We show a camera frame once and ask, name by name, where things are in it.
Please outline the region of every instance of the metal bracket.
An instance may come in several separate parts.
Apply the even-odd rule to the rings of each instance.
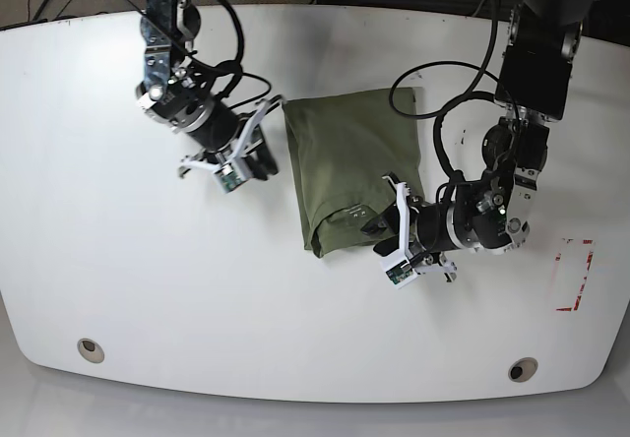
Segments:
[[[205,151],[201,151],[194,156],[187,156],[181,161],[178,168],[179,177],[183,178],[191,169],[209,171],[214,175],[214,178],[225,193],[231,193],[238,186],[251,179],[252,172],[244,158],[247,156],[252,144],[252,135],[256,127],[261,124],[265,115],[267,115],[269,107],[270,102],[266,99],[259,103],[258,109],[247,120],[238,139],[232,142],[231,152],[224,159],[223,163],[217,164],[203,161]]]
[[[505,232],[512,239],[514,247],[520,247],[530,230],[527,220],[536,198],[536,181],[539,171],[517,166],[514,171],[514,187],[506,212]]]
[[[416,280],[420,275],[427,273],[443,273],[446,275],[448,281],[453,281],[457,277],[455,275],[457,266],[455,263],[447,260],[443,253],[440,254],[437,263],[433,261],[432,256],[428,256],[415,266],[411,264],[410,208],[407,203],[407,197],[409,195],[410,189],[407,183],[396,184],[396,207],[400,218],[399,244],[398,249],[381,260],[381,268],[387,274],[396,289],[406,286],[413,280]]]

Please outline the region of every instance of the red marking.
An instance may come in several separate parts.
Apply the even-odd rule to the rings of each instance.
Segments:
[[[563,240],[567,242],[567,245],[573,241],[572,238],[564,238]],[[583,245],[593,245],[595,242],[593,240],[582,240],[582,243]],[[560,257],[561,257],[561,253],[558,253],[555,257],[555,261],[559,262]],[[578,310],[578,308],[580,307],[580,303],[582,302],[582,294],[584,293],[584,288],[587,285],[587,279],[589,277],[589,271],[591,270],[592,263],[593,263],[593,250],[589,252],[589,255],[587,257],[587,273],[584,276],[584,281],[582,282],[582,285],[580,286],[580,292],[578,292],[578,297],[575,300],[575,306],[573,306],[573,308],[561,307],[559,309],[556,309],[556,311],[577,311]]]
[[[587,271],[589,271],[591,269],[591,262],[593,261],[593,251],[589,252],[589,256],[587,257]]]

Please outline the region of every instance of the screw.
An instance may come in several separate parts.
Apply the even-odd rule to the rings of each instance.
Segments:
[[[151,100],[160,100],[164,95],[164,88],[160,85],[153,85],[149,89],[149,97]]]
[[[521,228],[521,221],[517,218],[512,218],[508,222],[508,230],[510,233],[517,233]]]

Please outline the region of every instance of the metal grommet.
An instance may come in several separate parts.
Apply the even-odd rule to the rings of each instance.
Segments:
[[[105,352],[98,343],[91,339],[80,339],[77,343],[79,354],[90,363],[102,363],[105,360]]]
[[[525,383],[534,376],[537,370],[538,362],[535,358],[523,358],[510,367],[508,378],[515,383]]]

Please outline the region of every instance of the olive green fabric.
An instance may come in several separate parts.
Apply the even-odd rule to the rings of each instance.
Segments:
[[[388,93],[292,100],[283,107],[304,248],[318,258],[378,240],[360,229],[395,200],[385,173],[395,172],[422,194],[417,123],[390,108]],[[415,113],[411,88],[398,90],[395,103]]]

